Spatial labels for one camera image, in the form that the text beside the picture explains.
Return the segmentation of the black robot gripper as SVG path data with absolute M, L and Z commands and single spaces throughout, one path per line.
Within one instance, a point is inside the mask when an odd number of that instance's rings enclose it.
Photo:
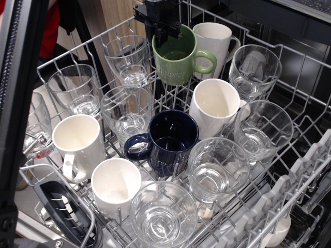
M 144 23 L 148 39 L 155 38 L 157 48 L 167 42 L 168 37 L 181 37 L 179 7 L 182 1 L 145 1 L 133 6 L 134 17 Z

